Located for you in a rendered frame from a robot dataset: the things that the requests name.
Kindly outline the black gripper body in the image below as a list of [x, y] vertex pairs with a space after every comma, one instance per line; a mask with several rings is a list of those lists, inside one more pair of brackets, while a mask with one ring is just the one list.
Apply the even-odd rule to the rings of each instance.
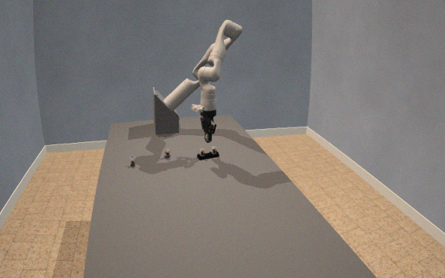
[[208, 127], [211, 125], [211, 120], [214, 122], [213, 118], [216, 115], [216, 110], [206, 111], [204, 110], [200, 115], [203, 117], [203, 119], [206, 119], [208, 121]]

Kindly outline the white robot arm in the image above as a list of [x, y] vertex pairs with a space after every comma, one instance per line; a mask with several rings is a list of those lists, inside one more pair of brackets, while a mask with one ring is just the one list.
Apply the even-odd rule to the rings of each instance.
[[[242, 31], [242, 26], [229, 20], [226, 20], [221, 25], [216, 42], [209, 47], [206, 54], [192, 71], [193, 76], [198, 81], [184, 80], [164, 99], [165, 104], [171, 110], [177, 108], [198, 87], [201, 87], [201, 105], [193, 104], [191, 109], [197, 113], [202, 113], [204, 110], [216, 110], [216, 88], [209, 85], [209, 82], [216, 82], [220, 78], [221, 65], [226, 55], [226, 50], [239, 37]], [[225, 34], [223, 35], [223, 33]], [[224, 36], [229, 38], [224, 40]], [[207, 63], [213, 67], [205, 67], [204, 64]]]

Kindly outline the black rack with three pockets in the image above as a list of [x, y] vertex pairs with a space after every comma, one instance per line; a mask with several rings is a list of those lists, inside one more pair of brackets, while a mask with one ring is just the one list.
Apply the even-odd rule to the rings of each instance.
[[216, 158], [216, 157], [219, 157], [219, 152], [217, 152], [217, 154], [215, 154], [215, 155], [212, 155], [212, 152], [210, 151], [209, 153], [206, 153], [205, 157], [202, 157], [202, 158], [201, 158], [200, 154], [197, 155], [197, 158], [199, 160], [204, 160], [204, 159], [209, 159], [209, 158]]

